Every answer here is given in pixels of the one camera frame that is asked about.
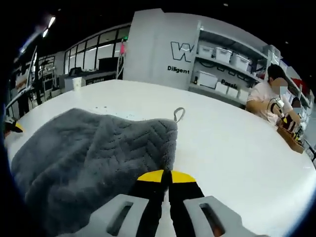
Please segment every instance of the gray gripper frame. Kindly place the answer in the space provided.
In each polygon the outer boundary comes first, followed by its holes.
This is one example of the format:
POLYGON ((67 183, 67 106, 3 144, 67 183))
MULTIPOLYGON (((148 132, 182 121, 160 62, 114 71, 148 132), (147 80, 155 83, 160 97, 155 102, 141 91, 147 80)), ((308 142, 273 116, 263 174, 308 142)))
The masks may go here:
POLYGON ((75 233, 58 237, 136 237, 148 201, 140 197, 117 195, 91 214, 88 225, 75 233), (127 214, 121 216, 126 208, 127 214))
POLYGON ((242 225, 241 216, 222 204, 213 196, 187 199, 183 201, 196 237, 214 237, 210 223, 202 208, 209 212, 224 229, 221 237, 268 237, 258 236, 242 225))

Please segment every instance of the gray towel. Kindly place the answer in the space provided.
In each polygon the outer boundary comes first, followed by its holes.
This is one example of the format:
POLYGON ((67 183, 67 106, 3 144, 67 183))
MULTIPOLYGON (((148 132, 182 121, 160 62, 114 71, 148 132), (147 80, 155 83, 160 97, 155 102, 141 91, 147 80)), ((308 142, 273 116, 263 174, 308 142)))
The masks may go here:
POLYGON ((129 121, 72 109, 22 146, 12 173, 48 236, 73 233, 93 211, 127 194, 140 175, 172 169, 176 138, 172 120, 129 121))

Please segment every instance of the white table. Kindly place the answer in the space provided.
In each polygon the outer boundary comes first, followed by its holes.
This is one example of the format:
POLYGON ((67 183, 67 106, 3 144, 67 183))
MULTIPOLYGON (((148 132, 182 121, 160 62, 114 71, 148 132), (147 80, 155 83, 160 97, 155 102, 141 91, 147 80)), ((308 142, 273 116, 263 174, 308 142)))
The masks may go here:
MULTIPOLYGON (((236 211, 256 234, 283 236, 316 188, 310 158, 292 151, 261 118, 188 91, 121 80, 70 91, 31 110, 19 121, 23 135, 6 140, 10 160, 39 127, 74 107, 131 120, 173 119, 173 111, 184 107, 174 169, 195 177, 204 195, 236 211)), ((165 199, 158 237, 175 236, 165 199)))

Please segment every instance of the wooden tray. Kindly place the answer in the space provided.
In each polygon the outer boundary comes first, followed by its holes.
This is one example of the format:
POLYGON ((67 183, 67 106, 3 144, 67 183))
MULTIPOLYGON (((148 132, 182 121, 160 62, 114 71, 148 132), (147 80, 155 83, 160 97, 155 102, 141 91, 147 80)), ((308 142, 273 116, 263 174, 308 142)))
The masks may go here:
POLYGON ((277 132, 281 135, 281 137, 283 137, 283 139, 292 150, 301 154, 303 153, 304 148, 297 141, 294 140, 292 133, 290 133, 283 127, 278 127, 277 132))

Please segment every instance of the glass wall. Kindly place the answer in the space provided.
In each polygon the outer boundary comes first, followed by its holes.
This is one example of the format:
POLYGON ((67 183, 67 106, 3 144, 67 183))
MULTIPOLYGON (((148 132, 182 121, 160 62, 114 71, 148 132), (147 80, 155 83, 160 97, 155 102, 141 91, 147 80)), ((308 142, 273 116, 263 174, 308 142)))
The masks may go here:
POLYGON ((97 70, 99 59, 119 56, 120 42, 128 36, 130 26, 93 36, 65 52, 65 74, 71 68, 81 67, 83 70, 97 70))

